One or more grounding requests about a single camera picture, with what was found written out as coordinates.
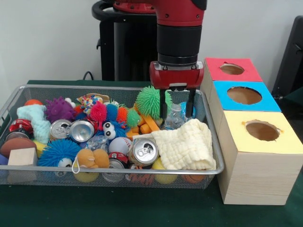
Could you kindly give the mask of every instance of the green spiky ball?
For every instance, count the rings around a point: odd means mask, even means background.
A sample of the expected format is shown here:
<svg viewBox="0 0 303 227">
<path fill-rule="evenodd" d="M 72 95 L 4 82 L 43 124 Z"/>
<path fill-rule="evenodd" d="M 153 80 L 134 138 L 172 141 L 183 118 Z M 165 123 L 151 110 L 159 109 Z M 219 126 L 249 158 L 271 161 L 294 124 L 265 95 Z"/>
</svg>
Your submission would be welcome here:
<svg viewBox="0 0 303 227">
<path fill-rule="evenodd" d="M 127 126 L 134 128 L 138 125 L 140 121 L 140 116 L 134 109 L 129 109 L 127 113 Z"/>
<path fill-rule="evenodd" d="M 172 105 L 170 94 L 165 92 L 165 102 L 168 112 Z M 139 112 L 144 116 L 151 116 L 153 119 L 160 118 L 160 91 L 153 86 L 143 88 L 137 96 L 136 105 Z"/>
</svg>

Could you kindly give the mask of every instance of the white wall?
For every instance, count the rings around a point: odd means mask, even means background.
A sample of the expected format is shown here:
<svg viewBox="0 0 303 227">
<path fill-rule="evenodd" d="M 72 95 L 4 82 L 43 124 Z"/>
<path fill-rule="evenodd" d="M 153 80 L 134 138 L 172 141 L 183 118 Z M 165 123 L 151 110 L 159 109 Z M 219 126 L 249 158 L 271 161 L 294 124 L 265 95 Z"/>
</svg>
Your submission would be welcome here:
<svg viewBox="0 0 303 227">
<path fill-rule="evenodd" d="M 29 79 L 100 78 L 97 0 L 0 0 L 0 106 Z M 303 0 L 209 0 L 200 59 L 248 57 L 272 89 Z"/>
</svg>

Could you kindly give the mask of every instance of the red box top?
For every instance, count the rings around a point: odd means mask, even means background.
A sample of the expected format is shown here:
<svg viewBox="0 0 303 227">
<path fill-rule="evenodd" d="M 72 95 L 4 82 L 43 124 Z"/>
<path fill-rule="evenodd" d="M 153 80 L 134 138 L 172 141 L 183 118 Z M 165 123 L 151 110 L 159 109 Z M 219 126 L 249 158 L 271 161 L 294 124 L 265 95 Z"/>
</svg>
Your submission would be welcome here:
<svg viewBox="0 0 303 227">
<path fill-rule="evenodd" d="M 250 59 L 206 58 L 213 80 L 262 82 Z"/>
</svg>

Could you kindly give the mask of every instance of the stacked wooden boxes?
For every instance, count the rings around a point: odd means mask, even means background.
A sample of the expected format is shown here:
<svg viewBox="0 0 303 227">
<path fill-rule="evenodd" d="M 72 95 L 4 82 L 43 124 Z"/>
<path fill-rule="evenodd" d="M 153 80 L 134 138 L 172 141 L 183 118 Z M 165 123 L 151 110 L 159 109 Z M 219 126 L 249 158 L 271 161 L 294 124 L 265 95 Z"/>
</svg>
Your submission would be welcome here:
<svg viewBox="0 0 303 227">
<path fill-rule="evenodd" d="M 225 160 L 225 204 L 284 205 L 303 145 L 249 59 L 207 58 L 205 92 Z"/>
</svg>

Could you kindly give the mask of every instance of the black cable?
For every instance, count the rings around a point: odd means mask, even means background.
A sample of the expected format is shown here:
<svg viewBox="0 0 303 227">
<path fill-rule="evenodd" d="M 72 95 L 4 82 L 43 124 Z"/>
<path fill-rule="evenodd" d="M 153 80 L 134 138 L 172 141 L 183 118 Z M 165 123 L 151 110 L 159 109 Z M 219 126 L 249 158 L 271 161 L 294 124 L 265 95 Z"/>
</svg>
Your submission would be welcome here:
<svg viewBox="0 0 303 227">
<path fill-rule="evenodd" d="M 85 80 L 85 79 L 86 79 L 87 74 L 90 75 L 91 80 L 94 80 L 93 74 L 91 74 L 90 71 L 87 71 L 86 73 L 84 73 L 84 76 L 83 76 L 83 79 L 82 79 L 82 80 Z"/>
</svg>

